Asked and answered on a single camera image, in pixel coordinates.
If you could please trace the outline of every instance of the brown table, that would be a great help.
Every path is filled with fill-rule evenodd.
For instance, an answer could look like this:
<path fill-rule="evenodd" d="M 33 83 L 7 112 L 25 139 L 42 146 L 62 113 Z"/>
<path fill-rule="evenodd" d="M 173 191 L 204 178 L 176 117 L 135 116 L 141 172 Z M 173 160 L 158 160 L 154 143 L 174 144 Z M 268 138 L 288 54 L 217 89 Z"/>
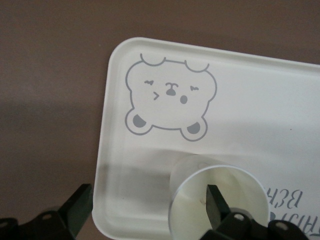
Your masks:
<path fill-rule="evenodd" d="M 1 1 L 0 218 L 94 183 L 108 60 L 132 37 L 320 64 L 320 1 Z M 107 238 L 90 218 L 78 239 Z"/>

